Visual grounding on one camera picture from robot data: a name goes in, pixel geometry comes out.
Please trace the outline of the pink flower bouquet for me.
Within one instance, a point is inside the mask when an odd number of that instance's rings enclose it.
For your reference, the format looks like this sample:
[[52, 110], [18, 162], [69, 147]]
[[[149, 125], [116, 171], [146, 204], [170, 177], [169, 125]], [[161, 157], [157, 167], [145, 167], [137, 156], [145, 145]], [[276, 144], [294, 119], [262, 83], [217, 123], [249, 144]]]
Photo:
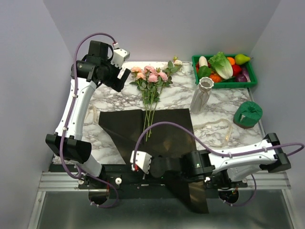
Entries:
[[136, 85], [142, 96], [145, 108], [143, 129], [153, 124], [156, 106], [160, 101], [160, 96], [164, 88], [171, 86], [172, 75], [178, 72], [183, 66], [183, 62], [174, 58], [163, 68], [156, 68], [150, 65], [140, 68], [137, 66], [131, 69], [131, 84]]

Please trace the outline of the black wrapping paper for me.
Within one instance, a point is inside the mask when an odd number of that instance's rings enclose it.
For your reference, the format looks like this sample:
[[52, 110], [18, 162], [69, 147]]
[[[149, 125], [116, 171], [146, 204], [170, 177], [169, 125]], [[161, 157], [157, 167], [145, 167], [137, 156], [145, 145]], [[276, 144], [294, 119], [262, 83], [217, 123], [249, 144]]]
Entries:
[[[152, 158], [180, 157], [192, 151], [199, 151], [192, 136], [193, 125], [187, 109], [156, 111], [153, 119], [156, 127], [152, 128], [149, 137], [140, 140], [144, 130], [144, 116], [142, 110], [101, 112], [99, 116], [99, 126], [111, 137], [124, 160], [124, 165], [130, 169], [133, 150], [146, 152]], [[192, 195], [190, 200], [180, 201], [192, 212], [209, 212], [206, 198]]]

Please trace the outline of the cream ribbon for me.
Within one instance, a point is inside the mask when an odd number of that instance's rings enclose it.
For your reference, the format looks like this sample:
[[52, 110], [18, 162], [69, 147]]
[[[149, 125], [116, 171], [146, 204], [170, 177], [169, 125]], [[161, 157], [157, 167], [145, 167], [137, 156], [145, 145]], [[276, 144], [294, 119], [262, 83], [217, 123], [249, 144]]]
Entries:
[[[191, 114], [193, 130], [196, 136], [202, 136], [202, 141], [211, 148], [220, 149], [226, 147], [231, 138], [233, 124], [223, 118], [205, 123], [195, 122], [195, 118], [202, 118], [202, 115]], [[99, 116], [100, 110], [96, 106], [90, 105], [85, 116], [85, 126], [89, 124], [97, 125]]]

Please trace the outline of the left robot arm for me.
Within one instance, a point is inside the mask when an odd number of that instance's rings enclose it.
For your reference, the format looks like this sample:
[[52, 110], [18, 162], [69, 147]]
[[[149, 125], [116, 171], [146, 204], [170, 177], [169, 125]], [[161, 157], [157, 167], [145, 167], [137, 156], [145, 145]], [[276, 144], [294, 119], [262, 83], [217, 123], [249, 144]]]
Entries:
[[82, 140], [84, 119], [95, 90], [102, 84], [120, 92], [130, 74], [122, 73], [122, 65], [130, 52], [119, 47], [91, 41], [88, 54], [71, 66], [71, 88], [61, 121], [45, 142], [61, 161], [71, 161], [78, 169], [90, 174], [89, 183], [102, 188], [106, 177], [102, 165], [91, 155], [92, 145]]

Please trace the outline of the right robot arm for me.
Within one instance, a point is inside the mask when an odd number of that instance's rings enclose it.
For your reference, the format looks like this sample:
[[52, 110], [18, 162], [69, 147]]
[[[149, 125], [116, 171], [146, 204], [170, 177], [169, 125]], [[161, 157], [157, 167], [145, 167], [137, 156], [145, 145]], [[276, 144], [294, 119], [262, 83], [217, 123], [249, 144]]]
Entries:
[[280, 147], [277, 135], [271, 133], [258, 143], [217, 150], [216, 154], [208, 150], [199, 150], [180, 157], [153, 157], [149, 173], [154, 178], [172, 173], [180, 179], [196, 182], [222, 172], [219, 175], [220, 183], [230, 187], [259, 171], [276, 173], [290, 168], [291, 163]]

